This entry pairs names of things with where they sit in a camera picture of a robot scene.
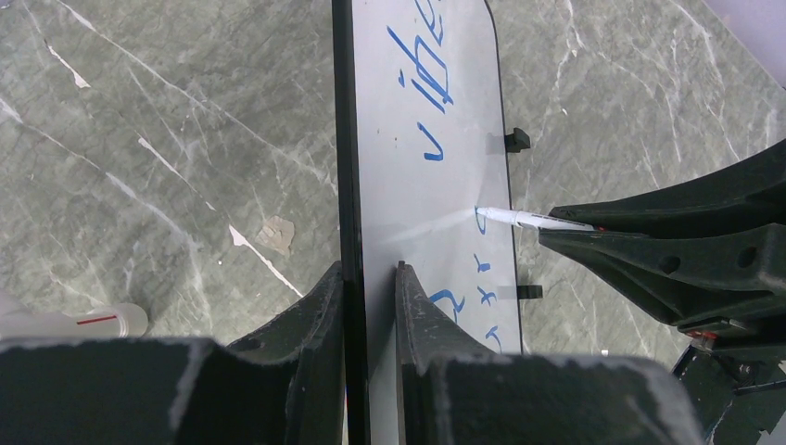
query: beige stain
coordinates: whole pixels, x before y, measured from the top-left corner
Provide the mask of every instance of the beige stain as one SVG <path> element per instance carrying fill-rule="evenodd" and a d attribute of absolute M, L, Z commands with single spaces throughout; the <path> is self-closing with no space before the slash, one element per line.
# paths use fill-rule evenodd
<path fill-rule="evenodd" d="M 288 257 L 289 246 L 294 237 L 295 225 L 284 218 L 273 216 L 265 220 L 262 230 L 254 238 L 254 241 Z"/>

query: white plastic tube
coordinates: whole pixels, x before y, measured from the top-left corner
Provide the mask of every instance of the white plastic tube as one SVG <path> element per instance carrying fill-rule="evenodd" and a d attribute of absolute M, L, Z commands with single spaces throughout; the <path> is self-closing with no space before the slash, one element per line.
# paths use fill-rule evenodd
<path fill-rule="evenodd" d="M 568 220 L 561 220 L 551 216 L 539 215 L 537 213 L 530 213 L 528 211 L 504 210 L 494 209 L 492 207 L 482 207 L 477 209 L 477 214 L 485 216 L 486 218 L 499 221 L 500 223 L 508 223 L 519 227 L 528 227 L 534 229 L 550 229 L 550 230 L 578 230 L 584 232 L 591 232 L 598 230 L 592 225 L 584 224 L 582 222 L 573 222 Z"/>
<path fill-rule="evenodd" d="M 60 312 L 32 313 L 0 289 L 0 339 L 140 337 L 146 330 L 147 314 L 135 304 L 115 304 L 76 317 Z"/>

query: screw hole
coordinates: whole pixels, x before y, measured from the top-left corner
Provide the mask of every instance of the screw hole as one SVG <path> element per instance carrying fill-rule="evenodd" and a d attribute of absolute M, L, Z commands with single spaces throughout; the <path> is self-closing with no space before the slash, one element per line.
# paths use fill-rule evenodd
<path fill-rule="evenodd" d="M 756 248 L 746 248 L 737 256 L 737 265 L 741 268 L 750 267 L 756 261 Z"/>
<path fill-rule="evenodd" d="M 682 261 L 679 260 L 678 257 L 665 257 L 661 259 L 661 262 L 658 263 L 658 267 L 661 268 L 661 271 L 666 275 L 670 275 L 679 269 L 679 265 Z"/>

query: white bottle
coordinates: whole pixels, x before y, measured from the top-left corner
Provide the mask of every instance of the white bottle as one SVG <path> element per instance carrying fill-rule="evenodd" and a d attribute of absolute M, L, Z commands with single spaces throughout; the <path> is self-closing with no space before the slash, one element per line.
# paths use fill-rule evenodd
<path fill-rule="evenodd" d="M 0 339 L 12 337 L 141 337 L 147 314 L 119 303 L 71 317 L 60 312 L 32 313 L 0 288 Z"/>

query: blue marker writing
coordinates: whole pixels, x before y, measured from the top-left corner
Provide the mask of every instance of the blue marker writing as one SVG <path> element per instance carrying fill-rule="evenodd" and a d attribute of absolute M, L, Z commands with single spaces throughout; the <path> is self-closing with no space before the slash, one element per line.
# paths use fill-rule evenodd
<path fill-rule="evenodd" d="M 477 263 L 477 272 L 478 273 L 488 272 L 488 271 L 491 270 L 491 264 L 489 264 L 487 262 L 480 262 L 480 260 L 477 258 L 477 254 L 476 253 L 473 253 L 472 256 L 475 257 L 475 262 Z"/>
<path fill-rule="evenodd" d="M 497 337 L 497 326 L 492 326 L 491 329 L 488 330 L 486 333 L 486 340 L 488 340 L 489 337 L 497 340 L 497 346 L 500 347 L 500 354 L 502 354 L 502 343 L 500 342 L 500 338 Z"/>
<path fill-rule="evenodd" d="M 437 148 L 437 150 L 439 150 L 439 153 L 437 153 L 437 154 L 424 153 L 423 154 L 423 158 L 425 160 L 435 160 L 435 161 L 443 160 L 445 158 L 444 157 L 444 152 L 442 151 L 442 146 L 439 144 L 439 142 L 437 142 L 437 139 L 435 139 L 434 136 L 432 136 L 431 133 L 428 131 L 428 129 L 426 129 L 425 126 L 422 123 L 420 123 L 420 122 L 418 122 L 418 130 L 423 132 L 423 134 L 425 134 L 425 137 L 427 137 L 428 140 L 431 141 L 432 144 L 434 144 L 434 146 Z"/>
<path fill-rule="evenodd" d="M 420 1 L 415 0 L 415 5 L 418 6 L 418 10 L 420 11 L 420 16 L 425 21 L 425 25 L 428 27 L 428 30 L 431 31 L 431 35 L 434 36 L 434 40 L 437 41 L 437 45 L 442 46 L 442 37 L 445 33 L 445 30 L 442 28 L 442 16 L 439 16 L 439 35 L 437 35 L 437 30 L 435 30 L 437 26 L 437 15 L 434 14 L 434 7 L 431 5 L 431 0 L 425 0 L 428 3 L 428 11 L 431 13 L 431 20 L 427 19 L 425 16 L 425 12 L 423 8 L 420 6 Z"/>
<path fill-rule="evenodd" d="M 488 305 L 491 306 L 491 299 L 497 301 L 497 295 L 494 294 L 494 292 L 487 293 L 485 290 L 481 289 L 480 286 L 477 287 L 477 291 L 483 296 L 480 298 L 480 304 L 488 303 Z"/>
<path fill-rule="evenodd" d="M 432 303 L 437 303 L 441 299 L 449 299 L 450 303 L 453 304 L 453 321 L 459 323 L 459 312 L 464 309 L 464 303 L 466 302 L 466 298 L 462 297 L 462 302 L 459 304 L 456 302 L 456 298 L 453 297 L 453 293 L 450 292 L 448 289 L 442 289 L 436 294 L 432 295 L 428 298 Z"/>
<path fill-rule="evenodd" d="M 448 93 L 448 66 L 445 65 L 445 62 L 443 62 L 442 59 L 439 58 L 439 56 L 437 56 L 437 54 L 434 51 L 432 51 L 430 47 L 428 47 L 428 44 L 425 43 L 425 41 L 420 35 L 415 37 L 415 49 L 413 54 L 412 51 L 410 51 L 410 49 L 407 48 L 407 46 L 401 41 L 401 39 L 396 35 L 396 33 L 390 29 L 389 26 L 387 27 L 387 32 L 390 34 L 391 37 L 393 37 L 393 40 L 396 41 L 396 44 L 399 45 L 399 47 L 401 48 L 402 51 L 404 51 L 407 57 L 410 58 L 412 63 L 415 64 L 415 68 L 421 80 L 425 82 L 428 86 L 430 86 L 431 89 L 433 89 L 437 95 L 439 95 L 439 97 L 442 99 L 442 104 L 440 104 L 431 94 L 429 94 L 421 84 L 419 84 L 415 80 L 412 80 L 412 84 L 415 86 L 415 89 L 420 91 L 421 94 L 424 95 L 424 97 L 428 99 L 429 102 L 431 102 L 435 107 L 437 107 L 439 111 L 441 111 L 444 114 L 445 107 L 443 107 L 443 104 L 453 104 L 453 98 L 450 97 L 450 94 Z M 425 52 L 428 53 L 428 55 L 431 56 L 431 58 L 434 59 L 436 63 L 445 71 L 444 87 L 439 84 L 439 82 L 434 78 L 434 76 L 432 76 L 431 73 L 428 72 L 428 70 L 423 66 L 423 63 L 421 63 L 420 61 L 421 55 L 419 51 L 421 47 L 424 48 Z"/>

